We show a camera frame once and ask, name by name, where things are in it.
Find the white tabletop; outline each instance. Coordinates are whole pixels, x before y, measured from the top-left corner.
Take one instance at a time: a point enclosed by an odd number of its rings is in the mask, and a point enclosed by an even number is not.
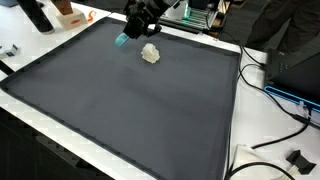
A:
[[[13,70],[18,70],[27,65],[85,29],[85,26],[82,26],[68,32],[64,31],[54,17],[55,10],[53,5],[47,2],[45,4],[45,13],[56,28],[56,32],[53,35],[47,36],[41,35],[33,27],[18,6],[14,8],[0,7],[0,19],[5,21],[5,23],[0,24],[0,44],[14,43],[20,48],[17,56],[3,60]],[[85,12],[86,15],[90,10],[94,9],[77,4],[73,4],[73,6]],[[97,12],[95,21],[110,14],[106,11],[94,10]],[[109,17],[119,20],[125,19],[120,14],[111,14]],[[163,27],[162,31],[211,46],[235,52],[240,51],[236,45],[218,41],[206,35],[194,35],[168,27]],[[266,60],[265,53],[254,50],[248,50],[248,52],[261,62]],[[252,63],[252,61],[244,55],[242,65],[247,63]],[[245,77],[248,81],[260,87],[262,87],[263,75],[263,72],[254,68],[248,68],[245,72]],[[0,72],[0,80],[5,77],[6,75]],[[294,104],[283,100],[280,100],[280,102],[289,111],[297,111]],[[114,179],[154,179],[78,133],[15,100],[3,91],[0,91],[0,106]],[[286,136],[299,130],[300,127],[302,127],[301,123],[281,112],[266,96],[248,87],[243,82],[239,83],[232,122],[232,152],[237,144],[252,146]],[[258,151],[271,162],[283,168],[288,168],[289,163],[286,162],[285,158],[288,152],[297,149],[300,149],[308,160],[320,164],[320,131],[308,128],[306,132],[298,137],[280,144],[261,148]],[[254,177],[254,172],[246,175]],[[311,175],[296,176],[296,179],[318,180],[319,178],[317,177],[320,177],[319,166],[316,166]]]

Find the black border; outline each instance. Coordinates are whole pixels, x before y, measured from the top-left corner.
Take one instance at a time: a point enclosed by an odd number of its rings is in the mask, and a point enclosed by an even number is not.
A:
[[[104,144],[103,142],[99,141],[98,139],[96,139],[95,137],[90,136],[89,134],[82,132],[80,129],[72,126],[71,124],[66,123],[64,120],[50,114],[50,112],[47,112],[45,110],[43,110],[42,108],[38,107],[37,105],[34,105],[32,103],[27,102],[26,100],[23,99],[23,97],[20,97],[16,94],[14,94],[13,92],[10,92],[9,88],[7,87],[7,84],[10,83],[11,81],[13,81],[14,79],[16,79],[17,77],[21,76],[24,72],[32,69],[34,66],[37,66],[38,64],[40,64],[41,62],[44,62],[47,57],[51,57],[52,55],[55,55],[57,53],[59,53],[60,51],[63,51],[63,48],[65,46],[68,46],[72,43],[77,42],[76,40],[79,40],[79,37],[84,36],[86,33],[94,31],[95,28],[99,27],[101,24],[105,24],[105,23],[113,23],[113,24],[125,24],[124,21],[120,21],[117,19],[113,19],[110,17],[105,17],[102,18],[100,20],[98,20],[96,23],[94,23],[93,25],[89,26],[87,29],[83,30],[82,32],[80,32],[79,34],[77,34],[76,36],[72,37],[71,39],[69,39],[67,42],[59,45],[58,47],[56,47],[55,49],[53,49],[52,51],[46,53],[45,55],[41,56],[40,58],[38,58],[37,60],[29,63],[28,65],[26,65],[25,67],[22,67],[21,69],[19,69],[18,71],[16,71],[15,73],[11,74],[10,76],[8,76],[7,78],[5,78],[3,81],[0,82],[0,88],[6,92],[7,94],[9,94],[10,96],[14,97],[15,99],[27,104],[28,106],[38,110],[40,113],[45,114],[46,116],[56,120],[57,122],[61,123],[62,125],[66,126],[67,128],[78,132],[80,135],[82,135],[85,138],[88,138],[89,140],[95,142],[97,145],[103,147],[104,149],[106,149],[107,151],[113,153],[114,155],[116,155],[117,157],[125,160],[126,162],[130,163],[131,165],[136,166],[137,168],[139,168],[140,170],[146,172],[147,174],[153,176],[154,178],[157,179],[165,179],[164,177],[160,176],[159,174],[157,174],[156,172],[154,172],[152,169],[147,168],[145,166],[143,166],[142,164],[138,163],[137,161],[135,161],[134,159],[126,156],[125,154],[122,154],[121,152],[117,151],[116,149],[110,147],[109,145]],[[226,139],[226,142],[224,144],[221,144],[224,149],[225,149],[225,153],[223,155],[221,155],[219,161],[223,161],[221,164],[221,174],[216,175],[216,174],[211,174],[210,170],[208,169],[209,172],[207,172],[206,175],[206,179],[207,180],[212,180],[212,179],[217,179],[217,177],[223,177],[223,173],[225,170],[225,160],[226,160],[226,155],[227,155],[227,148],[228,148],[228,135],[230,133],[230,129],[231,129],[231,121],[232,121],[232,116],[233,116],[233,110],[234,110],[234,102],[235,102],[235,96],[236,96],[236,88],[237,88],[237,72],[238,72],[238,66],[240,65],[240,61],[239,61],[239,53],[236,52],[232,52],[232,51],[228,51],[225,49],[221,49],[221,48],[216,48],[210,45],[206,45],[206,44],[202,44],[199,43],[197,41],[192,41],[189,39],[184,39],[181,37],[177,37],[174,35],[170,35],[170,34],[166,34],[166,33],[159,33],[157,34],[157,36],[162,36],[165,37],[169,40],[179,40],[180,42],[186,43],[188,45],[191,45],[194,48],[207,48],[210,49],[210,51],[214,51],[216,53],[220,53],[220,54],[224,54],[226,56],[234,56],[234,60],[237,61],[237,66],[236,69],[234,70],[234,72],[230,72],[230,74],[232,74],[232,76],[229,77],[229,80],[232,81],[233,87],[233,94],[232,94],[232,98],[233,98],[233,107],[230,108],[230,112],[226,112],[226,116],[228,116],[227,119],[229,119],[228,122],[228,126],[224,136]]]

